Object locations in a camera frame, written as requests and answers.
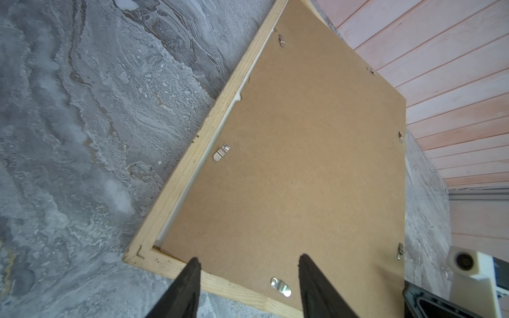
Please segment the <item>wooden picture frame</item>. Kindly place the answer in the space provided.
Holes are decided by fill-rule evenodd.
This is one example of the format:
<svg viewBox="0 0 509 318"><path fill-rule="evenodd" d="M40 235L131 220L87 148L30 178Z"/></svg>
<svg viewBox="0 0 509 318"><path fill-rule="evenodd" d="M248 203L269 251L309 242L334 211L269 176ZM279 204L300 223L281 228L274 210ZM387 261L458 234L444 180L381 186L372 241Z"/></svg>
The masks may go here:
<svg viewBox="0 0 509 318"><path fill-rule="evenodd" d="M189 145L182 159L169 177L157 197L150 212L147 213L141 227L136 232L123 255L123 262L131 266L153 272L160 276L176 279L185 262L162 253L160 237L166 235L173 218L192 189L196 177L208 158L212 158L213 148L234 105L241 101L241 92L249 81L258 59L276 32L278 21L284 15L289 3L297 3L298 9L304 9L306 17L311 15L320 20L326 27L318 10L311 1L275 1L267 18L250 43L246 53L227 81L204 124ZM226 279L204 272L201 284L206 292L215 294L247 306L263 310L280 317L302 317L302 312L277 300L246 289Z"/></svg>

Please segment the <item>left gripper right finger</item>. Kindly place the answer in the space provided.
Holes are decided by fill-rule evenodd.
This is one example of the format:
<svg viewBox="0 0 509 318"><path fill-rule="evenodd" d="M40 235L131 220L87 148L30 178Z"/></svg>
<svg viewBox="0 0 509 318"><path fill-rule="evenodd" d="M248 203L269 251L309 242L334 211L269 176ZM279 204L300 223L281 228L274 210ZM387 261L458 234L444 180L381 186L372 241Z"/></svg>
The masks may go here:
<svg viewBox="0 0 509 318"><path fill-rule="evenodd" d="M309 255L300 256L298 271L304 317L357 317Z"/></svg>

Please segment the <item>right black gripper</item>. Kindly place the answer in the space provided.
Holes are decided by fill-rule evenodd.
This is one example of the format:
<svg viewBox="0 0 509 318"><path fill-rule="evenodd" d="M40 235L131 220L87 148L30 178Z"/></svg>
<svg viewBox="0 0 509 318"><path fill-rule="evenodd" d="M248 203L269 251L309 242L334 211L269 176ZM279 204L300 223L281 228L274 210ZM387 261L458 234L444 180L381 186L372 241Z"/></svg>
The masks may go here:
<svg viewBox="0 0 509 318"><path fill-rule="evenodd" d="M404 282L402 292L404 298L405 318L475 318L476 313L447 301L423 288Z"/></svg>

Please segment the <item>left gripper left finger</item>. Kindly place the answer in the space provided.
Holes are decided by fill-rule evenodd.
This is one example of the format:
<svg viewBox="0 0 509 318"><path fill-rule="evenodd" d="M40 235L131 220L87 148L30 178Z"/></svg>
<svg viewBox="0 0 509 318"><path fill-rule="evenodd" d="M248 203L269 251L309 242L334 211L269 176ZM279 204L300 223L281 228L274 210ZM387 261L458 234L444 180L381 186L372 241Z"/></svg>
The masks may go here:
<svg viewBox="0 0 509 318"><path fill-rule="evenodd" d="M190 259L146 318L197 318L201 282L201 264Z"/></svg>

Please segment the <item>brown backing board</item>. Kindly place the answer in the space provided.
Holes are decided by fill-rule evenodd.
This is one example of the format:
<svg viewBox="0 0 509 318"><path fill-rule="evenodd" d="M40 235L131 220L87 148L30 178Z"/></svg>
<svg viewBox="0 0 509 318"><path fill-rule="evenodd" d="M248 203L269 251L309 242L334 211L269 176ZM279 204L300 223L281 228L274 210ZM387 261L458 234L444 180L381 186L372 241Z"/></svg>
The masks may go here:
<svg viewBox="0 0 509 318"><path fill-rule="evenodd" d="M216 140L230 151L207 159L161 249L295 309L308 254L359 317L401 317L406 102L304 12L287 5Z"/></svg>

